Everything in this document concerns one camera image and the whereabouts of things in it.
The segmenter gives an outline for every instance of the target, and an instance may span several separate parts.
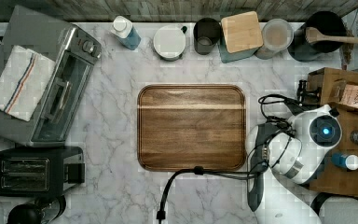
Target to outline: folded towel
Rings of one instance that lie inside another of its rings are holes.
[[[14,46],[0,76],[0,110],[29,121],[53,74],[55,62]]]

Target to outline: cup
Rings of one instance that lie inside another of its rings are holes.
[[[173,62],[182,58],[186,47],[186,31],[186,26],[179,28],[176,25],[167,25],[156,31],[153,47],[161,59]]]
[[[209,54],[219,41],[222,27],[212,18],[203,18],[194,26],[194,49],[198,54]]]
[[[346,36],[342,19],[335,13],[320,11],[312,16],[295,31],[295,37],[288,50],[292,57],[300,62],[310,62],[323,53],[333,52],[342,46],[340,42],[319,41],[310,44],[306,38],[306,29],[315,27],[324,35]]]
[[[358,169],[358,157],[355,155],[348,155],[343,154],[341,152],[336,152],[331,157],[331,162],[341,168],[350,170]]]
[[[292,43],[294,31],[289,22],[274,19],[264,26],[263,46],[257,50],[255,56],[259,59],[270,59],[281,50],[287,49]]]

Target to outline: toaster oven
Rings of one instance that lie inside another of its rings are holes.
[[[16,6],[0,46],[0,76],[13,46],[32,49],[55,62],[54,72],[30,121],[0,111],[0,136],[27,147],[62,146],[101,44],[66,21]]]

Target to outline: wooden lid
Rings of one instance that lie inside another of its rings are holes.
[[[229,53],[263,46],[260,24],[254,11],[225,17],[222,27]]]

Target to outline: wooden tray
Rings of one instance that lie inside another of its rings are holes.
[[[138,96],[138,161],[151,171],[239,169],[245,116],[236,86],[147,86]]]

